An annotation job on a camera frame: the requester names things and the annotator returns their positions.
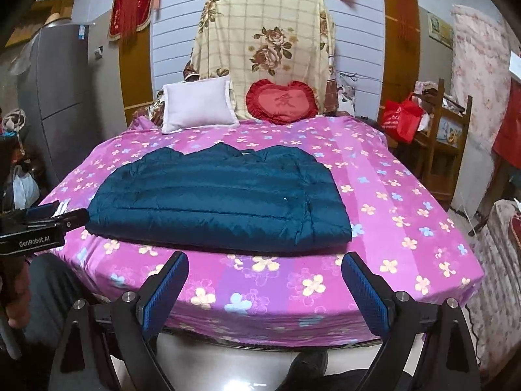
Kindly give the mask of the dark teal down jacket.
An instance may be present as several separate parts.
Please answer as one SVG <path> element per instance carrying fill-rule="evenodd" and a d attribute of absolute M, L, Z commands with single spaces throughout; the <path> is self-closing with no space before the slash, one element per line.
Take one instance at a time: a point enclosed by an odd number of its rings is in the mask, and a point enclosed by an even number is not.
<path fill-rule="evenodd" d="M 100 237 L 170 248 L 300 256 L 351 241 L 331 172 L 297 147 L 164 147 L 111 173 L 88 206 Z"/>

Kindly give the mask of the white plastic bag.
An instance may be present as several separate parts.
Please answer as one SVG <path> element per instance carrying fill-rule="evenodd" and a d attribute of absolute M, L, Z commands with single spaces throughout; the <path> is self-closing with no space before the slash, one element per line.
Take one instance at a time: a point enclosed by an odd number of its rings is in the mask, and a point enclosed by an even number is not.
<path fill-rule="evenodd" d="M 15 209 L 30 208 L 40 198 L 40 189 L 35 179 L 20 165 L 15 166 L 11 183 Z"/>

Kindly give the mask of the grey refrigerator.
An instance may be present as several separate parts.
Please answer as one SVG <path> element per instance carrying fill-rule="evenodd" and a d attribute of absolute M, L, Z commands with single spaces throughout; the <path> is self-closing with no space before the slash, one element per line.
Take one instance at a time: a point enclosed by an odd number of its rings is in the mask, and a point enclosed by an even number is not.
<path fill-rule="evenodd" d="M 18 60 L 23 142 L 57 186 L 91 151 L 126 127 L 118 55 L 95 24 L 55 20 Z"/>

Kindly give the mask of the wooden shelf rack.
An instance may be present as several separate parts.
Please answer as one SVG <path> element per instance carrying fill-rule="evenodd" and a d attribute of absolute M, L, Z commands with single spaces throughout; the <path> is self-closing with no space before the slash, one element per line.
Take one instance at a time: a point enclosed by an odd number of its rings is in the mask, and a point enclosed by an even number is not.
<path fill-rule="evenodd" d="M 472 98 L 464 104 L 445 93 L 444 79 L 437 87 L 414 97 L 426 109 L 428 125 L 415 134 L 412 147 L 417 151 L 413 173 L 443 209 L 449 209 L 457 187 L 468 137 Z"/>

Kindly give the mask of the white pillow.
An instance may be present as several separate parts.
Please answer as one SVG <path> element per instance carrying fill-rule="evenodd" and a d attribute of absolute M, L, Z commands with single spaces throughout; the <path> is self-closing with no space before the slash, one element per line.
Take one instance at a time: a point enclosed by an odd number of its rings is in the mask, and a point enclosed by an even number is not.
<path fill-rule="evenodd" d="M 162 133 L 186 129 L 237 126 L 229 75 L 179 82 L 162 87 L 164 102 Z"/>

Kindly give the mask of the red shopping bag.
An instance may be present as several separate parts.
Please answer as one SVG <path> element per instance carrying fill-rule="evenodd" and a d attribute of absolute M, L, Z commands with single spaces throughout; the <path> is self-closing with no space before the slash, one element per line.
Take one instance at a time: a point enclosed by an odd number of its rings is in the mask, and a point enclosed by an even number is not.
<path fill-rule="evenodd" d="M 388 100 L 380 117 L 379 124 L 384 132 L 399 143 L 412 143 L 424 114 L 424 109 L 412 100 L 412 96 L 409 94 L 403 102 Z"/>

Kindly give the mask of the pink floral hanging blanket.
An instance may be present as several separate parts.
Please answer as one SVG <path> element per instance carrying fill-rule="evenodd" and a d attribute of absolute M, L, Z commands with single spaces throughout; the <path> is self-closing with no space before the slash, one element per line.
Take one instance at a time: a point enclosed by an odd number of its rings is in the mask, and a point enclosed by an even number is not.
<path fill-rule="evenodd" d="M 484 151 L 492 151 L 510 97 L 510 42 L 505 19 L 494 20 L 468 6 L 454 5 L 451 94 L 472 99 L 469 132 Z"/>

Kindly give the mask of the red heart-shaped cushion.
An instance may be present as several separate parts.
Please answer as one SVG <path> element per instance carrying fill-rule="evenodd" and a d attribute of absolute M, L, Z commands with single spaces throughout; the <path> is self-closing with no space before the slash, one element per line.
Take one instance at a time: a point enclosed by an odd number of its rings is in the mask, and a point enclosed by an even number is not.
<path fill-rule="evenodd" d="M 316 117 L 319 107 L 307 84 L 292 81 L 285 86 L 270 80 L 254 82 L 246 94 L 248 113 L 256 119 L 284 125 Z"/>

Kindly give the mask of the cream rose-print folded quilt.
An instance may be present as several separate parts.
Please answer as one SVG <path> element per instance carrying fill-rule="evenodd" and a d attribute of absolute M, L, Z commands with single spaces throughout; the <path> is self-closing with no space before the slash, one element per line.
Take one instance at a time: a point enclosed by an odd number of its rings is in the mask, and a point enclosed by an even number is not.
<path fill-rule="evenodd" d="M 230 76 L 241 120 L 251 118 L 246 94 L 259 80 L 303 82 L 330 115 L 338 109 L 335 46 L 325 0 L 206 0 L 184 77 Z"/>

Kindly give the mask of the red tasselled wall banner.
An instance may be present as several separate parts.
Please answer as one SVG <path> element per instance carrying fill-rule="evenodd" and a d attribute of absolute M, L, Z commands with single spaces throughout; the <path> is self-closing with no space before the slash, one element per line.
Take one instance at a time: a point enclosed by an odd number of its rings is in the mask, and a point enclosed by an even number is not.
<path fill-rule="evenodd" d="M 111 41 L 133 42 L 137 32 L 148 27 L 160 0 L 113 0 L 108 37 Z"/>

